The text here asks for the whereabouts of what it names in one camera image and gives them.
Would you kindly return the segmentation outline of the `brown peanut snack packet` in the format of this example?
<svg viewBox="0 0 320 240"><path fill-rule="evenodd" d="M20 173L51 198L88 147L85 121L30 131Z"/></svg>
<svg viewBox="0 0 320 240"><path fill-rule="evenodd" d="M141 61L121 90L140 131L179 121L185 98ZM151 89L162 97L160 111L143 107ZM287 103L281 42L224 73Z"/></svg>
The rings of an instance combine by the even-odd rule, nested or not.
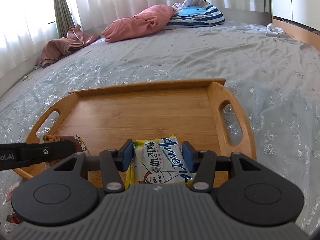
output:
<svg viewBox="0 0 320 240"><path fill-rule="evenodd" d="M40 136L40 142L41 143L51 143L51 142L57 142L57 141L71 141L74 145L75 150L72 153L69 153L68 155L66 155L63 158L60 159L53 159L50 161L46 161L46 168L49 168L55 164L57 164L58 162L60 162L62 159L65 159L67 156L76 153L76 152L83 152L85 154L86 157L90 157L91 154L89 153L85 143L83 142L83 140L80 138L80 136L76 135L76 136L59 136L59 135L42 135Z"/></svg>

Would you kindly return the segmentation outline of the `yellow white snack packet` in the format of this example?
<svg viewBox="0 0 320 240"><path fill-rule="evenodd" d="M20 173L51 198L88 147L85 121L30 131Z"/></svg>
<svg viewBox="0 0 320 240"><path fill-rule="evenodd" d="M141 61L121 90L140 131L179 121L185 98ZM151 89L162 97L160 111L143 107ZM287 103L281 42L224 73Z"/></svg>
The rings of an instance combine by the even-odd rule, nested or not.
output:
<svg viewBox="0 0 320 240"><path fill-rule="evenodd" d="M125 188L131 184L185 184L190 186L194 176L183 159L178 139L136 140L134 156L126 171Z"/></svg>

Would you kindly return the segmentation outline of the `snowflake bed sheet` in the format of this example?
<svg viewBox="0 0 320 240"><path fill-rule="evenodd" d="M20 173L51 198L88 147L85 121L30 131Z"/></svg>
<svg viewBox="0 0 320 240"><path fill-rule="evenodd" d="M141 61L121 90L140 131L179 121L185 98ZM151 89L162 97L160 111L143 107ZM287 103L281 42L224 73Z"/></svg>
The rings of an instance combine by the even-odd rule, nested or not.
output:
<svg viewBox="0 0 320 240"><path fill-rule="evenodd" d="M244 108L259 162L297 184L297 223L319 227L319 51L260 25L160 31L98 40L33 71L1 98L1 143L25 141L40 115L71 90L125 83L224 78Z"/></svg>

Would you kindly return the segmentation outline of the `mauve crumpled cloth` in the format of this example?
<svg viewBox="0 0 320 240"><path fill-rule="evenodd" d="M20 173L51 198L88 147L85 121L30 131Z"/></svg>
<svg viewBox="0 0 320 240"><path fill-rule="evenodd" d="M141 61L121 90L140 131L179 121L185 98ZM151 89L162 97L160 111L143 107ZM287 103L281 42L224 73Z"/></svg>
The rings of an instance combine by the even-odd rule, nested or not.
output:
<svg viewBox="0 0 320 240"><path fill-rule="evenodd" d="M79 49L89 46L99 38L100 35L84 33L80 25L73 25L69 27L66 37L50 40L44 46L36 60L35 67L44 68L54 64Z"/></svg>

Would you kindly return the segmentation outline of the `white sheer curtain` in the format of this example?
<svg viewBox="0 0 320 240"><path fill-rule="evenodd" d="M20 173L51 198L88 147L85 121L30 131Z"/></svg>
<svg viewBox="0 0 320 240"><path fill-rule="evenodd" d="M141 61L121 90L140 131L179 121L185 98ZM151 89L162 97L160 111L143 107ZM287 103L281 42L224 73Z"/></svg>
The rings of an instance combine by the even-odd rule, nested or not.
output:
<svg viewBox="0 0 320 240"><path fill-rule="evenodd" d="M73 21L84 30L130 17L156 4L183 0L66 0ZM218 8L258 12L270 10L270 0L207 0ZM57 38L54 0L1 0L1 77Z"/></svg>

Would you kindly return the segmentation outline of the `grey green drape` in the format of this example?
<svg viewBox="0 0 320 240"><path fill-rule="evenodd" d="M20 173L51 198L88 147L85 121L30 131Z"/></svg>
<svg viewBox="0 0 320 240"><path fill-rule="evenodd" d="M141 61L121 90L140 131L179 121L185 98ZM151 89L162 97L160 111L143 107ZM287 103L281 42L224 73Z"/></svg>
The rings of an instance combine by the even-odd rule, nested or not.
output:
<svg viewBox="0 0 320 240"><path fill-rule="evenodd" d="M55 23L59 37L66 37L68 30L74 25L66 0L53 0Z"/></svg>

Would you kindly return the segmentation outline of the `pink pillow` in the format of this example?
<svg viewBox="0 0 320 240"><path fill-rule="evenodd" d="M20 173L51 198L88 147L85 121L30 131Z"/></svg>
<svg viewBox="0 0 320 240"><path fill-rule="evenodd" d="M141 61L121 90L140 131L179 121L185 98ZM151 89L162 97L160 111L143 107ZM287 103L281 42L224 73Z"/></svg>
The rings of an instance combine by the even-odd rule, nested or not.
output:
<svg viewBox="0 0 320 240"><path fill-rule="evenodd" d="M112 22L101 35L106 42L117 42L148 36L162 30L169 22L174 10L171 6L158 4L130 18Z"/></svg>

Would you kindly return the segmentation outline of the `blue striped pillow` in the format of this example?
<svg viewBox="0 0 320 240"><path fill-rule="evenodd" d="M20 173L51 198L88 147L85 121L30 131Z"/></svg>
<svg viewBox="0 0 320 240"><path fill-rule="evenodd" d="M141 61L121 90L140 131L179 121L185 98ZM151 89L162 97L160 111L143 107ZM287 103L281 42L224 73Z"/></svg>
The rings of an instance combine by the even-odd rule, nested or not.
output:
<svg viewBox="0 0 320 240"><path fill-rule="evenodd" d="M223 24L223 13L206 0L184 0L173 4L174 14L164 29L213 27Z"/></svg>

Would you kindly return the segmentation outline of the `white crumpled item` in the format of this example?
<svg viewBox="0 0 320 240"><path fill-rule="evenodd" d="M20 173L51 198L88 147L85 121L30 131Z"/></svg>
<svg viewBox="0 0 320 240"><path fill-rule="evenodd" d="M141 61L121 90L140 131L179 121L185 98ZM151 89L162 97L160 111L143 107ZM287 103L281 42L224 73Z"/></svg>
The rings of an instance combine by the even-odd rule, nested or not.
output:
<svg viewBox="0 0 320 240"><path fill-rule="evenodd" d="M269 23L266 26L266 28L267 28L268 33L273 36L286 34L285 31L281 27L276 26L273 23Z"/></svg>

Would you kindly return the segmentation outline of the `white wardrobe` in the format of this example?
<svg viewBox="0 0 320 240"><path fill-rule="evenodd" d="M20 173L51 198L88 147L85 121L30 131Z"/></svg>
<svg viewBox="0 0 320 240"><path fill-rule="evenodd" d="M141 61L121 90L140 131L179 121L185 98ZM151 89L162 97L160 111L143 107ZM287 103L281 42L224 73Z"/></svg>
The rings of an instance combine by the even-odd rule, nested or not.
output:
<svg viewBox="0 0 320 240"><path fill-rule="evenodd" d="M271 0L272 15L319 30L319 0Z"/></svg>

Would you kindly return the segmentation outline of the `wooden bed frame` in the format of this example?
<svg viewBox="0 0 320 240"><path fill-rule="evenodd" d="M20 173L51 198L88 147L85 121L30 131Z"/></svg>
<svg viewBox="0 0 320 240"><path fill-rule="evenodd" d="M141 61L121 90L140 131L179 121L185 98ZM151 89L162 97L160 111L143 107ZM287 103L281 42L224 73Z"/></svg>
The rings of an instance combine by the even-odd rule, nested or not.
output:
<svg viewBox="0 0 320 240"><path fill-rule="evenodd" d="M290 37L308 43L319 50L318 34L278 17L272 17L272 23L283 29Z"/></svg>

